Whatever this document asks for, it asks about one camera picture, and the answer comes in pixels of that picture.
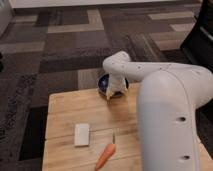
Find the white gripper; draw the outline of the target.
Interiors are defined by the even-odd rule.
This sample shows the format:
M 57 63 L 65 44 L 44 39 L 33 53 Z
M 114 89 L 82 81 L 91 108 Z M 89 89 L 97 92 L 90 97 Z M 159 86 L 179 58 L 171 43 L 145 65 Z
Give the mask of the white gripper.
M 125 78 L 123 76 L 110 74 L 106 91 L 106 99 L 110 100 L 116 92 L 127 92 Z

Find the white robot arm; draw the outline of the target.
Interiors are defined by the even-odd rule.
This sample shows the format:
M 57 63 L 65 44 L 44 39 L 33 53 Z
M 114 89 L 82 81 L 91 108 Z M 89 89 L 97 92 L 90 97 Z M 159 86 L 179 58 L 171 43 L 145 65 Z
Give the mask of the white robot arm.
M 143 171 L 201 171 L 196 110 L 213 100 L 213 72 L 176 62 L 133 62 L 119 51 L 103 61 L 107 95 L 140 83 L 138 132 Z

